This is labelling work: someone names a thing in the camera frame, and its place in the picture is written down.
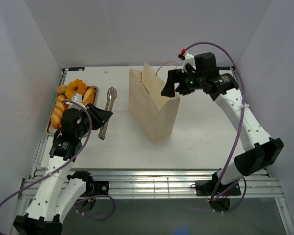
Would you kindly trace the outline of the small golden bread roll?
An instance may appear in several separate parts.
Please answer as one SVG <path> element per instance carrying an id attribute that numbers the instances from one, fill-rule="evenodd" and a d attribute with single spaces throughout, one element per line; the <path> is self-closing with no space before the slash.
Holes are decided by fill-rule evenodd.
<path id="1" fill-rule="evenodd" d="M 84 94 L 82 104 L 86 106 L 87 104 L 91 103 L 94 105 L 96 97 L 96 90 L 94 87 L 90 87 L 87 89 L 86 93 Z"/>

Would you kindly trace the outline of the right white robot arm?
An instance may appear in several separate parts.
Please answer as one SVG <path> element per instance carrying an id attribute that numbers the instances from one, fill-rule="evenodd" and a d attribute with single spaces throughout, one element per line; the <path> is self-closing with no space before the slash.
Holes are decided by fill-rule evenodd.
<path id="1" fill-rule="evenodd" d="M 243 93 L 232 74 L 220 74 L 215 55 L 211 52 L 196 56 L 182 52 L 181 69 L 170 70 L 162 96 L 176 93 L 187 95 L 202 90 L 223 110 L 237 131 L 244 153 L 236 156 L 227 167 L 219 170 L 211 182 L 214 193 L 224 194 L 229 184 L 272 165 L 284 144 L 265 131 L 243 100 Z"/>

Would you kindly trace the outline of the beige paper bag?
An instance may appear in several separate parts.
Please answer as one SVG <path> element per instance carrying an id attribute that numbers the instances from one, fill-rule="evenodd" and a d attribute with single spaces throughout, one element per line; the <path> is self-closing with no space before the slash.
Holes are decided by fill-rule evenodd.
<path id="1" fill-rule="evenodd" d="M 142 70 L 129 71 L 128 110 L 152 143 L 171 135 L 180 96 L 161 96 L 165 82 L 158 72 L 144 63 Z"/>

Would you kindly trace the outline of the metal tongs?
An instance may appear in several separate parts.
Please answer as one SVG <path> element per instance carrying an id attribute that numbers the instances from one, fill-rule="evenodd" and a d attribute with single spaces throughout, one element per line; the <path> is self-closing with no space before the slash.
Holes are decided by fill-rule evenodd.
<path id="1" fill-rule="evenodd" d="M 114 87 L 110 87 L 107 91 L 107 102 L 106 102 L 106 107 L 105 110 L 106 111 L 112 111 L 113 105 L 114 105 L 114 101 L 117 98 L 117 90 Z M 98 137 L 101 140 L 105 140 L 106 137 L 106 131 L 107 131 L 107 127 L 108 127 L 108 122 L 107 121 L 100 129 Z"/>

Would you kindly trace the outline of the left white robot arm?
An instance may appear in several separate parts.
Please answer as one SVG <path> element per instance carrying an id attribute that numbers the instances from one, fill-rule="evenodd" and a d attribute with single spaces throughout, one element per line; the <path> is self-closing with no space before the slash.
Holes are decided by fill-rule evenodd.
<path id="1" fill-rule="evenodd" d="M 24 215 L 16 216 L 13 226 L 21 235 L 59 235 L 71 207 L 82 195 L 94 191 L 92 176 L 87 171 L 69 171 L 85 147 L 81 140 L 100 129 L 112 116 L 111 111 L 92 104 L 76 104 L 64 111 L 61 127 L 55 132 L 49 152 L 48 167 L 36 195 Z"/>

